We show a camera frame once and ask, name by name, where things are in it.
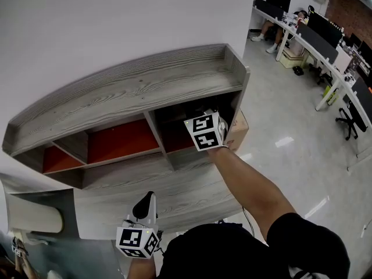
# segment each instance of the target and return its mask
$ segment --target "white sneaker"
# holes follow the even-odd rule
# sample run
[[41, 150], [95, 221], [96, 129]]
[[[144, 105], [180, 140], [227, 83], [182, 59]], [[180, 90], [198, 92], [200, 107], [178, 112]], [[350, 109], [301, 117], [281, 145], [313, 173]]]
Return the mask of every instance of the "white sneaker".
[[277, 47], [275, 45], [273, 45], [271, 48], [268, 48], [266, 50], [267, 53], [274, 53], [276, 51]]
[[259, 36], [256, 36], [256, 37], [252, 37], [251, 40], [252, 40], [252, 41], [256, 41], [256, 42], [258, 42], [258, 41], [261, 41], [262, 38], [259, 37]]

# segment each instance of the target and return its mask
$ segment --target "marker cube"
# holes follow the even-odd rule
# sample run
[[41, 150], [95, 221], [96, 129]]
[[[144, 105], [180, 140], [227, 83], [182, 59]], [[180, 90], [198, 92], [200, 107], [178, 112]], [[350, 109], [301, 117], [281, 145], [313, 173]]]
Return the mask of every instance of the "marker cube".
[[131, 258], [149, 259], [159, 243], [152, 228], [118, 227], [116, 230], [116, 248]]
[[189, 119], [184, 123], [198, 151], [223, 146], [225, 125], [218, 112]]

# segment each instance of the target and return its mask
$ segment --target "sleeve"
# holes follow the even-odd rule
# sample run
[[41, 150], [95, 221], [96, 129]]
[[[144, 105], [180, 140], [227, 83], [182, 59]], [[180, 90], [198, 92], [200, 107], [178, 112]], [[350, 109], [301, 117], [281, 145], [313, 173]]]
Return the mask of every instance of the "sleeve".
[[287, 213], [271, 225], [267, 244], [291, 267], [330, 279], [348, 277], [350, 260], [340, 237], [296, 213]]

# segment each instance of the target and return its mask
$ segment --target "person's leg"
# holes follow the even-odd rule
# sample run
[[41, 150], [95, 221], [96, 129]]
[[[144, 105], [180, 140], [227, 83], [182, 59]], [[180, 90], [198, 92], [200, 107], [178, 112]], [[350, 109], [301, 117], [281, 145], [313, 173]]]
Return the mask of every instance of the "person's leg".
[[278, 45], [283, 37], [283, 28], [278, 27], [277, 36], [275, 37], [275, 43]]
[[268, 29], [270, 27], [273, 27], [274, 24], [270, 21], [266, 21], [263, 26], [262, 26], [262, 29], [261, 29], [261, 34], [259, 36], [256, 36], [256, 37], [252, 37], [251, 40], [252, 41], [261, 41], [263, 38], [264, 38], [264, 35], [266, 34], [266, 32], [268, 31]]
[[278, 27], [277, 35], [275, 37], [275, 43], [271, 48], [268, 48], [266, 52], [268, 53], [274, 53], [278, 47], [278, 44], [280, 43], [281, 39], [283, 37], [283, 28]]

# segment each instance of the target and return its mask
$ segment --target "shoe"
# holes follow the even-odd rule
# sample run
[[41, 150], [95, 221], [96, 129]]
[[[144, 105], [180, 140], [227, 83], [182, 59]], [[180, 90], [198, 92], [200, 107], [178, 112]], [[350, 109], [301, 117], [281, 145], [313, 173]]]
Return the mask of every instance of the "shoe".
[[277, 50], [277, 47], [275, 45], [273, 45], [271, 48], [268, 48], [266, 50], [266, 52], [267, 53], [274, 53], [276, 50]]
[[259, 36], [256, 36], [256, 37], [252, 37], [251, 40], [252, 40], [252, 41], [255, 41], [255, 42], [258, 42], [258, 41], [261, 41], [262, 38], [259, 37]]
[[293, 67], [293, 71], [295, 72], [295, 74], [296, 74], [297, 76], [302, 76], [302, 75], [303, 75], [303, 70], [302, 70], [302, 68], [299, 67], [299, 66], [295, 66], [295, 67]]

